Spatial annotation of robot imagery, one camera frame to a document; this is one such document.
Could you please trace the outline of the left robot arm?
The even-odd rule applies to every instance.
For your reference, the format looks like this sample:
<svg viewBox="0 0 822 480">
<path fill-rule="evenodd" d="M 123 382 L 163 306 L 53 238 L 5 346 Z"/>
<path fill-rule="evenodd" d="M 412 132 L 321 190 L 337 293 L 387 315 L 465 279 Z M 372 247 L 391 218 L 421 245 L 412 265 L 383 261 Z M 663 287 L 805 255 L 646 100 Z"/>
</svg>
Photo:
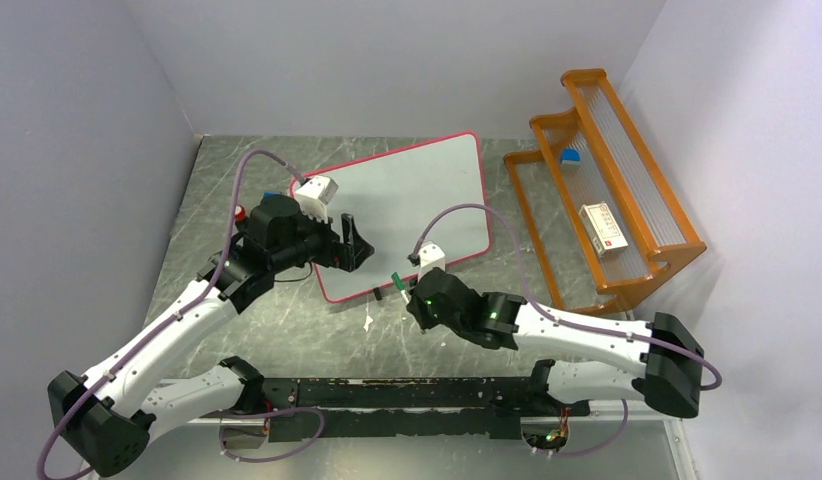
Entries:
<svg viewBox="0 0 822 480">
<path fill-rule="evenodd" d="M 83 374 L 64 371 L 48 385 L 53 429 L 36 464 L 39 478 L 58 440 L 110 477 L 125 470 L 155 439 L 215 412 L 268 413 L 263 375 L 232 356 L 174 384 L 168 365 L 269 292 L 279 273 L 308 264 L 352 272 L 374 254 L 350 214 L 332 228 L 325 204 L 268 196 L 251 210 L 232 204 L 222 249 L 182 294 L 126 345 Z"/>
</svg>

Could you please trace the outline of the white green whiteboard marker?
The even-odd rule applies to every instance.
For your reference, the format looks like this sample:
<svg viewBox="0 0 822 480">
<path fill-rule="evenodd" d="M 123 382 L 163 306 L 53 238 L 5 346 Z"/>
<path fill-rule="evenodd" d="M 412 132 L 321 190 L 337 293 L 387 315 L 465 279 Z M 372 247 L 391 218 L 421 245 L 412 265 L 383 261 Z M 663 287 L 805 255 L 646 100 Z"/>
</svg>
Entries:
<svg viewBox="0 0 822 480">
<path fill-rule="evenodd" d="M 405 305 L 409 305 L 411 303 L 412 294 L 410 293 L 408 285 L 397 272 L 393 272 L 391 274 L 391 280 L 401 295 Z"/>
</svg>

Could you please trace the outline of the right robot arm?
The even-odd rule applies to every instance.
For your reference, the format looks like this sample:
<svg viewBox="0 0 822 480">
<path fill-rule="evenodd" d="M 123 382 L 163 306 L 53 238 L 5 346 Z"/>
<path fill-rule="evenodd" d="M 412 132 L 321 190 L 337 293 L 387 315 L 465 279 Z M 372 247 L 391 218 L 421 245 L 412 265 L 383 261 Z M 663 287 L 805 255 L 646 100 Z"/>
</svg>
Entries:
<svg viewBox="0 0 822 480">
<path fill-rule="evenodd" d="M 554 364 L 526 391 L 537 413 L 561 404 L 636 400 L 675 418 L 698 416 L 704 350 L 675 316 L 617 321 L 551 307 L 504 292 L 479 293 L 440 268 L 425 273 L 406 296 L 421 330 L 444 326 L 490 349 L 549 349 L 577 357 Z"/>
</svg>

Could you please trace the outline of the pink-framed whiteboard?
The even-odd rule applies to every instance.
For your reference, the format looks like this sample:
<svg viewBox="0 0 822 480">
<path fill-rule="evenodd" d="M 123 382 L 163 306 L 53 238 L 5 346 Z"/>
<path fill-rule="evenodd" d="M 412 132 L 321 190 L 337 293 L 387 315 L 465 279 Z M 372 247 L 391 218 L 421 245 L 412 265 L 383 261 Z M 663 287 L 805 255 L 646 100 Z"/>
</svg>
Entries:
<svg viewBox="0 0 822 480">
<path fill-rule="evenodd" d="M 441 247 L 454 264 L 487 252 L 489 222 L 478 137 L 462 132 L 371 157 L 315 170 L 338 190 L 328 204 L 332 227 L 353 215 L 361 237 L 375 253 L 352 273 L 319 266 L 326 301 L 337 304 L 385 288 L 392 273 L 417 275 L 407 257 L 420 236 Z"/>
</svg>

